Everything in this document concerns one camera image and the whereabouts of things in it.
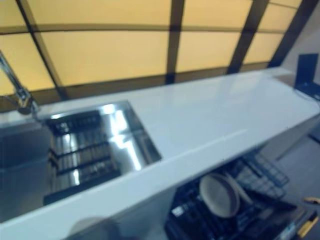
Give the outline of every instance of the white countertop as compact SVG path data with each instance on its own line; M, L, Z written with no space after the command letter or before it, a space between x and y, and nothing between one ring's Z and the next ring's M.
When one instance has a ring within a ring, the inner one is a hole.
M49 115L128 100L163 160L4 222L0 239L65 238L83 219L111 217L319 114L317 103L274 78L287 73L266 69L43 106ZM0 123L28 121L9 112Z

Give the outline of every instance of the glass panel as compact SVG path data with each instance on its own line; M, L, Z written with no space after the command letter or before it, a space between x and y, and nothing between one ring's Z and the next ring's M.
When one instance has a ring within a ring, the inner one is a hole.
M21 27L24 30L27 30L25 21L20 13L20 10L14 0L3 0L0 1L0 9L1 9L1 21L0 21L0 28L12 29L14 27Z
M14 86L11 84L5 72L0 70L0 95L10 95L14 93Z
M269 62L282 38L281 33L256 33L244 58L244 64Z
M29 33L3 35L1 51L20 82L30 91L54 88Z
M186 0L182 28L216 27L241 31L251 4L250 0Z
M302 0L270 0L270 3L282 4L289 7L298 8Z
M37 24L169 25L170 0L29 0Z
M64 86L166 71L168 32L69 31L41 36Z
M176 71L228 66L239 37L240 32L182 32Z
M285 32L296 12L297 10L294 8L268 4L259 24L258 31Z

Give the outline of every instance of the faucet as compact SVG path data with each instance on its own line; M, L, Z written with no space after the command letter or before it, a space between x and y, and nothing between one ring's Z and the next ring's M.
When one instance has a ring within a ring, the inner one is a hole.
M18 98L18 102L13 100L11 97L5 95L4 97L8 99L12 104L17 107L17 111L22 115L32 114L32 117L37 119L36 113L39 110L37 102L32 97L31 93L22 86L14 71L10 67L9 63L5 59L3 53L0 51L0 66L3 71L8 76L9 80L15 88L15 95Z

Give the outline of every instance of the floor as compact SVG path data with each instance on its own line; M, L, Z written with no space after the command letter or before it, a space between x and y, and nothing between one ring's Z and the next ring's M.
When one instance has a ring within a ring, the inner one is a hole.
M314 135L320 139L320 126ZM301 200L303 197L320 198L320 144L305 137L277 164L290 178L286 198L294 199L305 207L317 210L320 216L320 205L303 203ZM320 239L320 221L304 238L304 240L315 239Z

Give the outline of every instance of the wall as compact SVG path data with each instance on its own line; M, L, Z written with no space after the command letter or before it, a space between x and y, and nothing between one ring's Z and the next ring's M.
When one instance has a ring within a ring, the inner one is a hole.
M2 0L1 52L40 104L161 86L265 68L310 1Z
M317 4L293 48L286 56L282 67L296 72L298 56L309 53L320 54L320 3ZM314 81L320 85L320 59L318 60Z

